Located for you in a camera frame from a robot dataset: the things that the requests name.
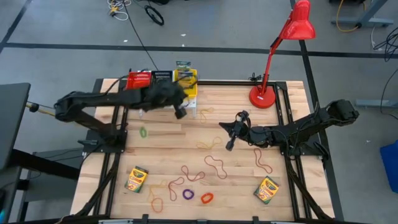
purple rubber band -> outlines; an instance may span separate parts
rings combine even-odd
[[[190,192],[190,193],[191,193],[191,196],[189,196],[189,197],[185,196],[185,193],[186,193],[186,192]],[[194,195],[195,195],[195,194],[194,194],[193,191],[191,191],[190,189],[185,189],[185,190],[182,192],[182,196],[183,196],[186,200],[192,199]]]

green rubber band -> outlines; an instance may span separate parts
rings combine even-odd
[[[139,135],[141,135],[142,138],[146,138],[147,130],[144,127],[141,127],[141,129],[139,130]]]

package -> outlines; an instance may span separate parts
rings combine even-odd
[[[139,193],[139,191],[142,188],[142,185],[144,184],[145,179],[147,178],[147,175],[148,175],[148,170],[136,166],[131,171],[129,179],[126,181],[124,187],[135,193]]]
[[[279,185],[269,176],[266,176],[266,178],[262,180],[260,186],[254,192],[254,195],[267,205],[271,201],[272,197],[276,194],[278,189]]]

lamp shade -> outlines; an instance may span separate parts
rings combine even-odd
[[[290,22],[285,26],[280,38],[285,40],[307,40],[315,38],[315,29],[308,20],[311,3],[309,0],[299,0],[294,5]]]

blue bin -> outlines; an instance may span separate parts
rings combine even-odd
[[[381,147],[380,154],[390,187],[393,192],[398,193],[398,140],[394,144]]]

